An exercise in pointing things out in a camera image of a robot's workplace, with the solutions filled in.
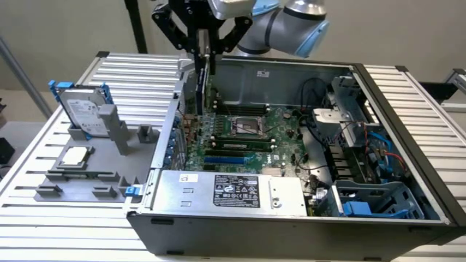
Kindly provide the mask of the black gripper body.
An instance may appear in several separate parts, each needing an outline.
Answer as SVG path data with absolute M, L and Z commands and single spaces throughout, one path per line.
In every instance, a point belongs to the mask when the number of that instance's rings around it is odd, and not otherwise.
M 223 11 L 232 9 L 232 1 L 169 1 L 171 11 L 187 29 L 217 31 L 225 19 L 219 19 Z

